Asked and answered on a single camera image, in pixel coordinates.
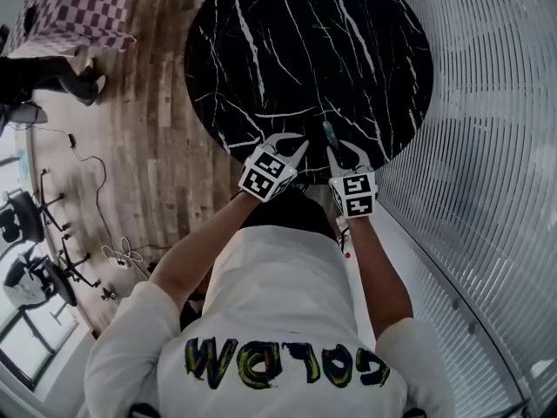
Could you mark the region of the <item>black marble round table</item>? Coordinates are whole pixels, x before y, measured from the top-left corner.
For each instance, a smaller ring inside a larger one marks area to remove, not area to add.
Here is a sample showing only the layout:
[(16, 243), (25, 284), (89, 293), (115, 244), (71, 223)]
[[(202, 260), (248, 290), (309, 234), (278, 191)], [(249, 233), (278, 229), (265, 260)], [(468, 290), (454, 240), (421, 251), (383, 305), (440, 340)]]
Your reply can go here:
[(343, 164), (373, 169), (422, 126), (433, 92), (425, 30), (405, 0), (205, 0), (185, 46), (185, 80), (209, 135), (237, 161), (274, 133), (309, 141), (300, 180), (330, 178), (326, 120)]

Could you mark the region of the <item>person's white printed shirt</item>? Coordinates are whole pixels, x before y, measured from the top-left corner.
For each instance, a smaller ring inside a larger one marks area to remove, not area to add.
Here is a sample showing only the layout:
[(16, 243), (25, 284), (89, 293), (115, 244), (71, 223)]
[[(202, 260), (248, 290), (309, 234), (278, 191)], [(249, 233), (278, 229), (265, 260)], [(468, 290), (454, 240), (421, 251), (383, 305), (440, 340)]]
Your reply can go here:
[(200, 319), (136, 285), (91, 350), (91, 418), (455, 418), (433, 328), (405, 319), (368, 347), (338, 245), (319, 233), (255, 226), (215, 261)]

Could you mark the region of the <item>person's left forearm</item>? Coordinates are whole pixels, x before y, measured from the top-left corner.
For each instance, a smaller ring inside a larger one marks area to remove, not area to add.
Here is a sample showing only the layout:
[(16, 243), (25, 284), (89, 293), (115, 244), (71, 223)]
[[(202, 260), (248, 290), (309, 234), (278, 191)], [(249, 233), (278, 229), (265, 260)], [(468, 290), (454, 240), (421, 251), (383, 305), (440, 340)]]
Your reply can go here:
[(154, 269), (150, 282), (161, 288), (182, 309), (202, 282), (227, 243), (260, 201), (239, 192), (209, 221), (181, 239)]

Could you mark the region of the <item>black office chair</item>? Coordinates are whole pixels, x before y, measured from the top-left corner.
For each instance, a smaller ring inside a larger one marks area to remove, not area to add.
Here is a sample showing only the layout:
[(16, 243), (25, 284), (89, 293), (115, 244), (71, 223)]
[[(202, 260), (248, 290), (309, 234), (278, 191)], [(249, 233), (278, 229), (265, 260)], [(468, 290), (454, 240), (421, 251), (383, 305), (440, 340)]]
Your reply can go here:
[(65, 199), (65, 194), (60, 192), (53, 200), (45, 200), (44, 176), (48, 173), (47, 169), (41, 171), (38, 201), (34, 200), (30, 192), (22, 189), (5, 193), (5, 201), (0, 206), (1, 254), (26, 241), (35, 244), (42, 242), (44, 227), (47, 225), (53, 225), (59, 232), (69, 229), (69, 223), (59, 225), (50, 212), (50, 206)]
[(38, 308), (55, 295), (59, 295), (71, 307), (76, 307), (77, 297), (70, 280), (82, 281), (92, 288), (101, 285), (100, 280), (91, 283), (77, 270), (91, 255), (87, 253), (79, 261), (73, 262), (66, 246), (69, 238), (69, 234), (62, 237), (62, 249), (58, 252), (57, 262), (46, 255), (31, 257), (34, 246), (20, 253), (13, 261), (3, 282), (3, 292), (15, 309)]

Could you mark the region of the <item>person's right forearm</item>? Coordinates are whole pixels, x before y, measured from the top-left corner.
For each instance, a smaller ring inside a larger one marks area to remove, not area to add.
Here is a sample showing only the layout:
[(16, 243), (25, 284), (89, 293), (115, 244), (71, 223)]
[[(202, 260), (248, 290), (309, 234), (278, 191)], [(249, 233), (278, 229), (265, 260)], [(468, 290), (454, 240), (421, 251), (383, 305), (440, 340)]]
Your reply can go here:
[(358, 261), (369, 319), (378, 339), (390, 326), (413, 317), (412, 302), (369, 218), (351, 218), (347, 220), (347, 225)]

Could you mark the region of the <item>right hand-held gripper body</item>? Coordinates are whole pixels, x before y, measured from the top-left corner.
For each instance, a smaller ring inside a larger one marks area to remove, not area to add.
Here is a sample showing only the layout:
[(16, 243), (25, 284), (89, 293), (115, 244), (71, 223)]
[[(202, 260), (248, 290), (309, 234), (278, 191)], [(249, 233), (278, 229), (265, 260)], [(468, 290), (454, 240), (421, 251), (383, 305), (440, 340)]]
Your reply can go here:
[(370, 216), (375, 208), (377, 184), (373, 172), (329, 179), (334, 202), (345, 219)]

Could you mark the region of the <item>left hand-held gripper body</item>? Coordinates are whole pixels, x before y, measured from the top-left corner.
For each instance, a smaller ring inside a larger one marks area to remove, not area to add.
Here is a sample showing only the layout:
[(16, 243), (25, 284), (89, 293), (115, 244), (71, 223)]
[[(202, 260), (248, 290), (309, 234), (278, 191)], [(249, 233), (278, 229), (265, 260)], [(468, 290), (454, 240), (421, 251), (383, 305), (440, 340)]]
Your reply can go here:
[(246, 160), (238, 187), (261, 202), (282, 193), (297, 176), (297, 171), (277, 155), (258, 146)]

